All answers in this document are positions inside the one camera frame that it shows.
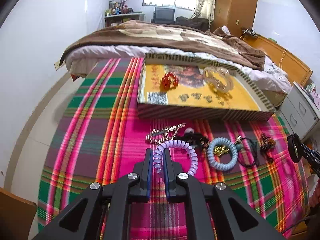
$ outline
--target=small gold trinket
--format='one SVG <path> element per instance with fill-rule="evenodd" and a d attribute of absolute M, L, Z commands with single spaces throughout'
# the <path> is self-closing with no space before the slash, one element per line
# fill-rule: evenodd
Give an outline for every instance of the small gold trinket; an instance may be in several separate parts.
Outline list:
<path fill-rule="evenodd" d="M 217 145 L 213 149 L 213 154 L 217 155 L 217 156 L 221 156 L 221 155 L 229 153 L 229 151 L 230 151 L 230 149 L 228 147 L 226 147 L 225 145 Z"/>

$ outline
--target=cardboard box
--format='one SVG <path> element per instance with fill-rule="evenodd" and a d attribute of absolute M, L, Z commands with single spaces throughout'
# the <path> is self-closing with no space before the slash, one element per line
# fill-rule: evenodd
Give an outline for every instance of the cardboard box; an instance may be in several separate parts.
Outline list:
<path fill-rule="evenodd" d="M 207 66 L 228 69 L 234 88 L 222 94 L 203 81 Z M 160 90 L 166 72 L 174 72 L 179 85 L 167 93 Z M 236 67 L 197 57 L 151 54 L 144 57 L 138 90 L 140 118 L 220 120 L 268 120 L 275 108 L 249 77 Z"/>

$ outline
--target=poster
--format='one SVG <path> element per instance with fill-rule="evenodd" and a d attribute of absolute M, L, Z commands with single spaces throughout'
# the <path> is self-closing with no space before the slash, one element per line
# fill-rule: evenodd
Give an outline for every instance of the poster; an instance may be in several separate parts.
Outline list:
<path fill-rule="evenodd" d="M 179 85 L 165 92 L 161 90 L 160 82 L 167 72 L 177 76 Z M 197 66 L 146 65 L 144 98 L 149 104 L 260 110 L 236 77 L 231 76 L 234 88 L 221 93 L 204 81 L 202 72 L 203 68 Z"/>

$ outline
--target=brown blanket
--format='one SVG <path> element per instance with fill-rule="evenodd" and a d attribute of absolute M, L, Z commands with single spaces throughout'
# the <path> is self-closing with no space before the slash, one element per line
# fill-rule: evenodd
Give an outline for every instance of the brown blanket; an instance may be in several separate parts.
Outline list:
<path fill-rule="evenodd" d="M 241 41 L 235 36 L 229 36 L 225 34 L 221 28 L 216 29 L 213 34 L 222 37 L 222 40 L 226 44 L 235 48 L 241 56 L 249 60 L 253 65 L 257 67 L 258 70 L 263 70 L 266 54 L 262 50 L 251 47 L 246 42 Z"/>
<path fill-rule="evenodd" d="M 115 27 L 107 27 L 79 39 L 63 53 L 60 65 L 74 49 L 88 45 L 134 45 L 180 49 L 190 52 L 206 52 L 218 58 L 258 69 L 250 60 L 241 56 L 221 37 L 178 25 L 158 25 L 140 21 L 128 21 Z"/>

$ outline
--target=bed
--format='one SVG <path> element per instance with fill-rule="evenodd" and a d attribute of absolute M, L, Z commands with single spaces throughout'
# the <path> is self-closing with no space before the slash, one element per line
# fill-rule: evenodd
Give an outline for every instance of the bed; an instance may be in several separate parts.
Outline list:
<path fill-rule="evenodd" d="M 159 26 L 129 21 L 80 39 L 65 51 L 60 62 L 65 61 L 71 74 L 85 77 L 99 60 L 112 57 L 143 57 L 145 53 L 165 53 L 216 60 L 241 69 L 255 81 L 271 103 L 278 106 L 291 90 L 287 73 L 261 50 L 250 46 L 244 50 L 250 50 L 253 56 L 245 55 L 240 51 L 239 44 L 228 43 L 219 33 L 214 35 L 176 25 Z"/>
<path fill-rule="evenodd" d="M 143 58 L 99 60 L 74 95 L 52 139 L 40 182 L 38 201 L 39 230 L 92 182 L 113 183 L 142 161 L 146 134 L 153 128 L 185 122 L 207 136 L 237 136 L 260 143 L 261 133 L 276 141 L 271 153 L 273 163 L 260 154 L 258 167 L 244 168 L 239 163 L 229 172 L 210 168 L 205 155 L 198 152 L 196 178 L 213 184 L 226 182 L 277 230 L 282 231 L 301 219 L 308 208 L 308 185 L 302 162 L 294 164 L 287 149 L 288 131 L 281 118 L 273 115 L 267 122 L 223 122 L 221 120 L 139 119 L 137 94 Z M 171 149 L 174 161 L 183 170 L 189 160 L 180 150 Z M 250 146 L 244 143 L 241 157 L 252 162 Z M 164 183 L 153 174 L 151 199 L 134 203 L 131 239 L 186 239 L 183 204 L 169 204 Z M 291 230 L 284 236 L 289 237 Z"/>
<path fill-rule="evenodd" d="M 273 62 L 277 64 L 282 62 L 281 68 L 288 74 L 291 84 L 294 81 L 303 87 L 307 84 L 313 73 L 312 70 L 287 49 L 261 35 L 252 37 L 245 34 L 243 40 L 250 46 L 263 50 Z"/>

